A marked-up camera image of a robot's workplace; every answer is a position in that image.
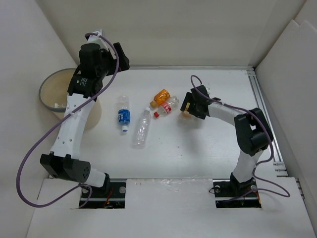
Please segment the yellow cap orange label bottle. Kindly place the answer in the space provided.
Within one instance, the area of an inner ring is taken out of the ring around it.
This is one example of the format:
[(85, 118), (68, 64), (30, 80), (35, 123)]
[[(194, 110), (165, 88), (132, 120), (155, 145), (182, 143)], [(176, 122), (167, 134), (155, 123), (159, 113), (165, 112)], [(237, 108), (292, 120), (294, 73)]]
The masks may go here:
[(199, 124), (196, 117), (188, 112), (181, 112), (177, 119), (177, 125), (179, 127), (196, 128)]

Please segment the red label plastic bottle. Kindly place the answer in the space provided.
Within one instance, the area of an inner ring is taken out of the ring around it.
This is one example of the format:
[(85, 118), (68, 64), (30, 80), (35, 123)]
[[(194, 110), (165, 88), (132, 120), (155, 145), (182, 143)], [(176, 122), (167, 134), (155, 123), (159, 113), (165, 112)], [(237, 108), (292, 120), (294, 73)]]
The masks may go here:
[(175, 111), (178, 107), (179, 99), (176, 96), (169, 98), (167, 101), (162, 103), (158, 109), (154, 112), (154, 118), (158, 119), (169, 115), (171, 112)]

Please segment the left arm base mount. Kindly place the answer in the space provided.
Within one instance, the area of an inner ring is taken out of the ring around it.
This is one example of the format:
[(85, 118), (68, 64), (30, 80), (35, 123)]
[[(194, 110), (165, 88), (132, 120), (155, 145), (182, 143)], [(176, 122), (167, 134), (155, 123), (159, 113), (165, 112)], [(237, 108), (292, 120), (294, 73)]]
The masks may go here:
[(124, 209), (126, 195), (126, 179), (112, 178), (107, 190), (93, 187), (92, 195), (87, 201), (89, 192), (82, 191), (79, 200), (81, 209)]

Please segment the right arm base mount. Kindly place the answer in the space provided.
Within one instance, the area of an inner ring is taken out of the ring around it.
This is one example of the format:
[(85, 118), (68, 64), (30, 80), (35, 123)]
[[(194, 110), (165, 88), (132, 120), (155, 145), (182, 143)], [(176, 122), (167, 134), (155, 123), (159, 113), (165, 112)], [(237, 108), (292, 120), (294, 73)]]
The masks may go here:
[(254, 178), (238, 183), (233, 179), (213, 179), (209, 193), (215, 197), (216, 208), (261, 208), (260, 197), (252, 191), (257, 184)]

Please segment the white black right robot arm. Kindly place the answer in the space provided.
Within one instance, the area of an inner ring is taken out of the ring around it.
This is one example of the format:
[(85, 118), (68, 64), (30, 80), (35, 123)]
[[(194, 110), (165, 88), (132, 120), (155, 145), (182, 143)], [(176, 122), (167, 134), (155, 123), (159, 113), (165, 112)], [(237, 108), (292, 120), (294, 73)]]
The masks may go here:
[(238, 197), (254, 185), (253, 170), (263, 151), (273, 141), (272, 131), (261, 109), (248, 112), (222, 103), (219, 98), (210, 98), (204, 85), (187, 92), (180, 108), (199, 119), (220, 119), (235, 128), (240, 154), (229, 181), (221, 181), (219, 197)]

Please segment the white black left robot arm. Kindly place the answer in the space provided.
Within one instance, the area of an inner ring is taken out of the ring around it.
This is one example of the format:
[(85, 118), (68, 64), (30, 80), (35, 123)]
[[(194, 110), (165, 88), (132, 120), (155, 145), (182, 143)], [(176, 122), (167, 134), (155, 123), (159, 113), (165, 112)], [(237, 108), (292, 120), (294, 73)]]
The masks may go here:
[(65, 121), (49, 154), (43, 154), (40, 158), (41, 165), (53, 178), (90, 185), (101, 197), (110, 192), (109, 175), (92, 168), (89, 162), (80, 160), (80, 145), (87, 118), (97, 100), (97, 93), (103, 87), (103, 78), (130, 67), (120, 43), (113, 46), (118, 53), (118, 60), (97, 43), (81, 46), (80, 64), (67, 89)]

